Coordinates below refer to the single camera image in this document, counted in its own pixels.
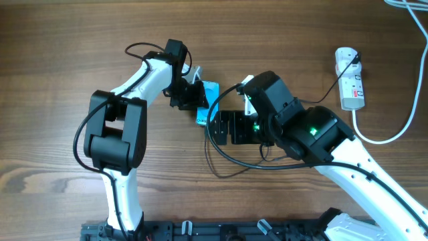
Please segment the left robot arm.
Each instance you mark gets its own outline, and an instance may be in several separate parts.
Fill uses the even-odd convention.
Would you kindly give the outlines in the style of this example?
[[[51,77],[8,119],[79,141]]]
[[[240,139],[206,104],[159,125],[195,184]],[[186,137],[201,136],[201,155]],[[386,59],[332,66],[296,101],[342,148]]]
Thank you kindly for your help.
[[[187,46],[169,39],[165,47],[140,56],[140,68],[109,92],[97,90],[90,98],[88,115],[74,137],[84,135],[88,169],[102,176],[108,198],[106,235],[112,240],[142,240],[144,212],[139,204],[136,171],[147,142],[147,110],[159,94],[179,110],[207,108],[201,71],[185,61]]]

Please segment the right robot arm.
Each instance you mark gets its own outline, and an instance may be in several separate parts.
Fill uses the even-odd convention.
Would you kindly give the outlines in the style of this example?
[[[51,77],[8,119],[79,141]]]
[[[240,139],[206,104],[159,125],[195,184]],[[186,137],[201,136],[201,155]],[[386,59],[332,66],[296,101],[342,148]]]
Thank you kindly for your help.
[[[350,127],[323,106],[304,108],[272,71],[236,84],[255,109],[244,126],[252,143],[275,144],[296,160],[279,170],[313,167],[341,187],[373,220],[367,224],[340,210],[324,213],[327,240],[426,240],[425,208],[411,197],[364,148]]]

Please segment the teal screen smartphone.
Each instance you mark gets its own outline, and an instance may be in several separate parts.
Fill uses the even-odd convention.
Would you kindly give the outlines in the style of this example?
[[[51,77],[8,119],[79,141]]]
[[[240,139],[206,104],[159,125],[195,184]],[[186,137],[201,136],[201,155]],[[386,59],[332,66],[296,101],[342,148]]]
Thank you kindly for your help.
[[[208,101],[209,107],[198,107],[196,115],[196,124],[205,126],[207,124],[207,115],[213,102],[219,97],[220,87],[216,82],[203,81],[205,96]]]

